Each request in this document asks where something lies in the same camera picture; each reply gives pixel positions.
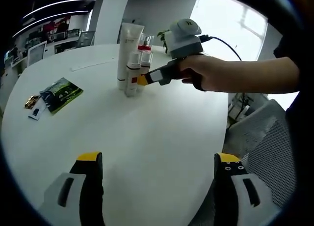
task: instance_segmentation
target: white pillar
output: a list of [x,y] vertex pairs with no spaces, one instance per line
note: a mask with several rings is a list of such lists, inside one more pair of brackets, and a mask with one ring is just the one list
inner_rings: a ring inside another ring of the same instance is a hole
[[95,33],[95,45],[117,43],[128,0],[103,0]]

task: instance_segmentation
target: round table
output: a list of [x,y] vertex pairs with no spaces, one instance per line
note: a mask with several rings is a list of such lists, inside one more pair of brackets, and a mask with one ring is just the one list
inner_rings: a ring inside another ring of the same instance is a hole
[[[162,47],[153,51],[151,69],[171,60]],[[79,155],[101,151],[106,225],[187,225],[213,180],[228,94],[172,81],[127,98],[117,88],[118,52],[119,45],[79,48],[26,68],[3,117],[8,164],[38,208],[44,191]],[[25,101],[62,77],[84,92],[55,115],[46,109],[39,121],[28,118]]]

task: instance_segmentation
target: sleeve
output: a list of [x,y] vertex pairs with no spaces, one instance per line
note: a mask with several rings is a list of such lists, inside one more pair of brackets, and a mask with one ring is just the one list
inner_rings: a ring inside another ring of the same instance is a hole
[[309,70],[312,67],[311,57],[314,38],[306,31],[289,33],[283,36],[278,47],[274,50],[276,58],[289,57],[299,68],[300,78],[297,90],[300,91],[304,86],[308,85]]

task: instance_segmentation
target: human arm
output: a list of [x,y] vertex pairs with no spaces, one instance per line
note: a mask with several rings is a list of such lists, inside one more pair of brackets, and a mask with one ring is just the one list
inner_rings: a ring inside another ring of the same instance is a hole
[[180,63],[203,76],[202,88],[217,92],[289,93],[297,89],[299,69],[288,57],[267,61],[223,61],[189,56]]

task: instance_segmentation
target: ceiling light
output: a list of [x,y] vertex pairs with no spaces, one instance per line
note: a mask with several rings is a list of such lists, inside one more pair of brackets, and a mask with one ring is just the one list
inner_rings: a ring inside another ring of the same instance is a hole
[[57,5],[57,4],[60,4],[60,3],[71,2],[71,1],[96,1],[96,0],[65,0],[65,1],[55,2],[55,3],[52,3],[52,4],[46,5],[46,6],[42,6],[42,7],[38,8],[38,9],[32,11],[32,12],[29,12],[27,15],[25,15],[25,16],[23,17],[23,19],[24,19],[26,16],[29,16],[30,14],[32,14],[32,13],[34,13],[34,12],[36,12],[36,11],[39,11],[39,10],[41,10],[41,9],[44,9],[44,8],[46,8],[46,7],[53,6],[53,5]]
[[56,14],[56,15],[53,15],[53,16],[49,16],[49,17],[46,17],[44,19],[41,19],[39,21],[36,21],[28,26],[26,26],[25,28],[21,29],[19,32],[17,32],[15,35],[12,36],[12,38],[14,38],[17,34],[19,34],[20,32],[24,31],[25,29],[27,29],[28,27],[38,23],[38,22],[41,22],[41,21],[44,21],[46,19],[49,19],[49,18],[52,18],[52,17],[55,17],[55,16],[61,16],[61,15],[67,15],[67,14],[72,14],[72,13],[82,13],[82,12],[88,12],[88,11],[70,11],[70,12],[65,12],[65,13],[61,13],[61,14]]

